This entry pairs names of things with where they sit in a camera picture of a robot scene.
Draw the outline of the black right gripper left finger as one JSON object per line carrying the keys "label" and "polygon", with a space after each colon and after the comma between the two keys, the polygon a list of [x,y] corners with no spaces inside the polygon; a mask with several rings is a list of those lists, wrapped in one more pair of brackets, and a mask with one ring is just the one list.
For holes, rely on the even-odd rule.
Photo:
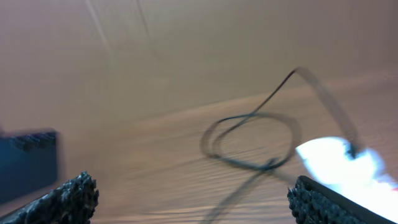
{"label": "black right gripper left finger", "polygon": [[1,217],[1,224],[90,224],[98,206],[96,180],[86,171]]}

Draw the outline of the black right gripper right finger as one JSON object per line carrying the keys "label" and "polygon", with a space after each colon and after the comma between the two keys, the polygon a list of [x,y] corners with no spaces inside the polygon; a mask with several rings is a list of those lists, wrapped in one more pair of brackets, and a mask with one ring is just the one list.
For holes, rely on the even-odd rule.
{"label": "black right gripper right finger", "polygon": [[304,175],[287,198],[297,224],[394,224]]}

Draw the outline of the blue Galaxy smartphone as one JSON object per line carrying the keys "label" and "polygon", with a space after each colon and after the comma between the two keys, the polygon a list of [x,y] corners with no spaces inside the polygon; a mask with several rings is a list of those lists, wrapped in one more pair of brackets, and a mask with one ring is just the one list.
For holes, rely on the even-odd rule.
{"label": "blue Galaxy smartphone", "polygon": [[1,203],[31,194],[58,179],[58,133],[53,129],[1,136]]}

